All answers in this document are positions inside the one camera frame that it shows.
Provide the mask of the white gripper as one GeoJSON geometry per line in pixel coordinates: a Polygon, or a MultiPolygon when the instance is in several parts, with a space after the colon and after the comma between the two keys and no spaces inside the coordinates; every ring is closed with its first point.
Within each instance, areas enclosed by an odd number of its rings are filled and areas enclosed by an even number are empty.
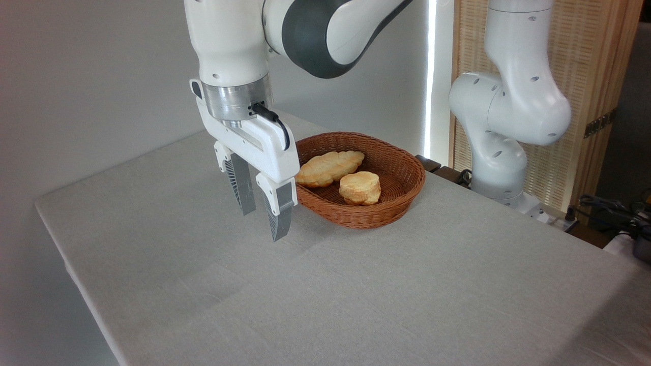
{"type": "Polygon", "coordinates": [[[292,208],[298,204],[293,177],[300,165],[289,125],[280,124],[270,111],[270,80],[211,86],[191,79],[190,86],[205,129],[217,140],[214,149],[219,169],[228,175],[242,213],[256,210],[250,164],[262,172],[256,182],[265,194],[272,239],[285,237],[292,208]]]}

